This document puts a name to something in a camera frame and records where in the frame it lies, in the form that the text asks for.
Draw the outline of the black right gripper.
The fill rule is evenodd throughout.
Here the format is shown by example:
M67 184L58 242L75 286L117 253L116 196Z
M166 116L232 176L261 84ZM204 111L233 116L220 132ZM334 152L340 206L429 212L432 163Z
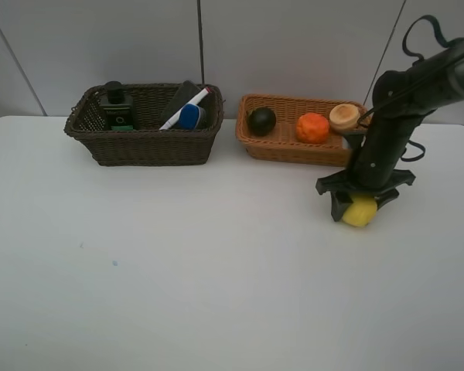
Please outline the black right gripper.
M366 133L357 135L363 144L353 149L345 169L316 182L318 194L330 192L334 222L341 221L353 204L350 193L375 196L377 210L380 210L399 197L395 188L413 184L415 175L409 170L397 169L396 165L420 124L420 116L372 117Z

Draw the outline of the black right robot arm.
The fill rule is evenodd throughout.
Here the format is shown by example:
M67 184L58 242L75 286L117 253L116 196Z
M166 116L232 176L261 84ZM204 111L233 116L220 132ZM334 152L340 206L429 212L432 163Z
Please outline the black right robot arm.
M403 72L387 71L377 81L368 125L342 136L352 152L344 170L320 178L316 190L331 196L331 217L339 222L354 195L368 196L381 208L399 196L398 186L412 185L415 175L400 170L406 147L427 116L464 101L464 38Z

